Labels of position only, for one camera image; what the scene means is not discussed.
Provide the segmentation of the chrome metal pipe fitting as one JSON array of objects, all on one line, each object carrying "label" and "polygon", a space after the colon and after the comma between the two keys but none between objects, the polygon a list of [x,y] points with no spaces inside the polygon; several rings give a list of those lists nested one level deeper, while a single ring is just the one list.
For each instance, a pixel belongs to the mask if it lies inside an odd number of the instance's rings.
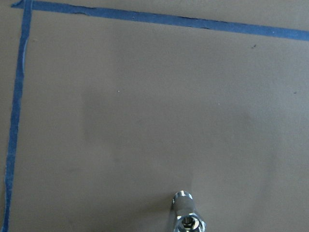
[{"label": "chrome metal pipe fitting", "polygon": [[207,224],[198,213],[192,195],[185,191],[178,191],[171,204],[174,214],[173,232],[206,232]]}]

